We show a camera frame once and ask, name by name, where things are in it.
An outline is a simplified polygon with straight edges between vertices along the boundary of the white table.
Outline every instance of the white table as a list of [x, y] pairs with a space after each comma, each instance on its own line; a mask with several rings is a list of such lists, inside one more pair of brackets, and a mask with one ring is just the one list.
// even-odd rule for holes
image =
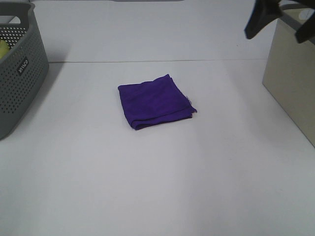
[[275, 30], [245, 39], [252, 0], [34, 3], [49, 61], [267, 59]]
[[[265, 63], [51, 64], [0, 142], [0, 235], [312, 235], [315, 150]], [[198, 114], [132, 130], [117, 86], [166, 73]]]

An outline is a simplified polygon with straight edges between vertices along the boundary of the beige box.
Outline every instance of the beige box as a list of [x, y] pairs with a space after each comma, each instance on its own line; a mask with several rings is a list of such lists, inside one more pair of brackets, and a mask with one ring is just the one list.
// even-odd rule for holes
[[297, 43], [307, 11], [294, 8], [278, 20], [263, 84], [315, 146], [315, 39]]

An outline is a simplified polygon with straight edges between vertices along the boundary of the gray plastic basket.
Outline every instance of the gray plastic basket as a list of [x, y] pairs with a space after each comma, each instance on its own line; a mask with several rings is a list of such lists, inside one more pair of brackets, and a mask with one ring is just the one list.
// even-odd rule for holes
[[32, 3], [0, 2], [0, 16], [17, 16], [21, 21], [0, 24], [0, 38], [10, 47], [0, 59], [0, 139], [19, 122], [49, 69], [33, 9]]

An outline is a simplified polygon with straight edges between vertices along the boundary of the green fruit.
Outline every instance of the green fruit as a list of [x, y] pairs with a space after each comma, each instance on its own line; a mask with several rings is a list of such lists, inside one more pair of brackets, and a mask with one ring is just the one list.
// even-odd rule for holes
[[9, 52], [9, 45], [2, 39], [0, 39], [0, 59]]

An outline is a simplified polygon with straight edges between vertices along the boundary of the purple cloth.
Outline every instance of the purple cloth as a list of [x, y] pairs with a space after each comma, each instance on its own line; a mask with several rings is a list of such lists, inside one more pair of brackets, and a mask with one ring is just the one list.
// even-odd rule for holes
[[169, 75], [154, 81], [118, 87], [125, 117], [135, 130], [192, 118], [197, 110]]

